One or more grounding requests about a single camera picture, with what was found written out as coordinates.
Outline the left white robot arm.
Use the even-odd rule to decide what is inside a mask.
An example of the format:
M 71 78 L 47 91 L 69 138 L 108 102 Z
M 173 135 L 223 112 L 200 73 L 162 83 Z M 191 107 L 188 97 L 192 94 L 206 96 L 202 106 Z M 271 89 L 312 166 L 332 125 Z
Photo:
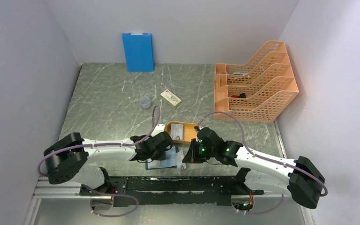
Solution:
M 84 184 L 99 195 L 111 189 L 108 172 L 91 163 L 104 160 L 145 161 L 159 160 L 173 146 L 166 131 L 154 136 L 132 136 L 120 141 L 95 141 L 70 133 L 44 151 L 42 163 L 45 176 L 52 185 L 68 181 Z

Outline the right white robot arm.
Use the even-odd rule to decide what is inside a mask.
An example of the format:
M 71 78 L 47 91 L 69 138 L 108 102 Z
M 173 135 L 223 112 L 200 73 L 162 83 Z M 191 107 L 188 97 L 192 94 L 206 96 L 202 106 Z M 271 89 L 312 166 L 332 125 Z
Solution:
M 214 158 L 222 165 L 245 168 L 246 174 L 235 180 L 239 194 L 263 190 L 290 196 L 299 205 L 315 209 L 325 190 L 325 178 L 307 158 L 286 159 L 252 150 L 236 141 L 225 141 L 208 127 L 191 140 L 183 163 L 200 164 Z

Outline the blue leather card holder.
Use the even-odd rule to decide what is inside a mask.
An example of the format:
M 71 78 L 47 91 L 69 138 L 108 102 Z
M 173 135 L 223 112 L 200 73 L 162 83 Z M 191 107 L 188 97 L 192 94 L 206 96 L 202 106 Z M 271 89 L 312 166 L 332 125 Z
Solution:
M 163 160 L 154 160 L 146 162 L 146 170 L 154 169 L 166 169 L 177 167 L 176 154 L 179 152 L 178 146 L 173 146 L 171 149 L 165 152 L 165 158 Z

